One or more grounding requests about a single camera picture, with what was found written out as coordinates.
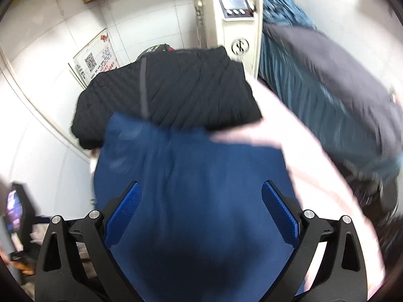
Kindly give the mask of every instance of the display screen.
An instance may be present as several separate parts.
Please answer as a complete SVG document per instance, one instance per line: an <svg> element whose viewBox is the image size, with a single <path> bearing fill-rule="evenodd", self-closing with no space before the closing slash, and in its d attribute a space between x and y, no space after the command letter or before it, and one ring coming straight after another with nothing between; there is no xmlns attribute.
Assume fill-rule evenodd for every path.
<svg viewBox="0 0 403 302"><path fill-rule="evenodd" d="M23 216L23 206L18 198L16 190L11 191L7 198L7 216L12 225L12 229L17 231L20 229L21 218Z"/></svg>
<svg viewBox="0 0 403 302"><path fill-rule="evenodd" d="M248 5L246 0L221 0L222 6L225 9L233 10L233 9L244 9L248 10Z"/></svg>

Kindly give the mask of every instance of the poster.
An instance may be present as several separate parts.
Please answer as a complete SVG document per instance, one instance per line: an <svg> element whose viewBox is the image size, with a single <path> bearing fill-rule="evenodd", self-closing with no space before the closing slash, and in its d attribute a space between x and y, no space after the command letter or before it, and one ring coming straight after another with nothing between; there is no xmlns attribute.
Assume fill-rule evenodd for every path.
<svg viewBox="0 0 403 302"><path fill-rule="evenodd" d="M73 60L86 87L98 73L119 68L107 29L92 39Z"/></svg>

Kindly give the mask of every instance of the white machine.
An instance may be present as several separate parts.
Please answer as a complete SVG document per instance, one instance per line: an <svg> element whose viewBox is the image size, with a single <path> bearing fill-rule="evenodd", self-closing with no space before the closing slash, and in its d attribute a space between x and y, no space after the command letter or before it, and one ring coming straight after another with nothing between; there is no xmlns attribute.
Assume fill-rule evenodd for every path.
<svg viewBox="0 0 403 302"><path fill-rule="evenodd" d="M199 48L224 46L257 78L263 0L194 0Z"/></svg>

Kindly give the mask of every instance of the metal bolt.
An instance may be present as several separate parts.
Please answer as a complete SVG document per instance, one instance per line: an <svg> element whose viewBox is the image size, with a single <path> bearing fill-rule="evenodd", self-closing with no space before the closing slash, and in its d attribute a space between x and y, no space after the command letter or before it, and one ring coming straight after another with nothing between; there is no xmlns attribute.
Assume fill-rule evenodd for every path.
<svg viewBox="0 0 403 302"><path fill-rule="evenodd" d="M62 220L62 218L60 216L54 216L52 218L52 223L58 223L60 220Z"/></svg>
<svg viewBox="0 0 403 302"><path fill-rule="evenodd" d="M305 217L307 217L309 219L312 219L313 217L315 217L315 213L312 210L305 210L304 215L305 215Z"/></svg>
<svg viewBox="0 0 403 302"><path fill-rule="evenodd" d="M99 217L99 211L98 210L93 210L89 213L89 217L91 219L97 219Z"/></svg>
<svg viewBox="0 0 403 302"><path fill-rule="evenodd" d="M349 216L343 216L343 221L345 223L351 223L351 218Z"/></svg>

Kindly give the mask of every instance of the black puffer jacket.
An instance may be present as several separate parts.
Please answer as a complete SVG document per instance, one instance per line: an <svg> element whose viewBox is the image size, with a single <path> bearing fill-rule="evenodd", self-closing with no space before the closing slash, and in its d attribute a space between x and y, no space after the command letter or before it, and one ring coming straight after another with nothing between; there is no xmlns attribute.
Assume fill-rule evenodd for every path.
<svg viewBox="0 0 403 302"><path fill-rule="evenodd" d="M98 74L81 93L71 126L83 148L102 146L115 112L166 128L209 131L261 118L243 65L224 47L150 53Z"/></svg>

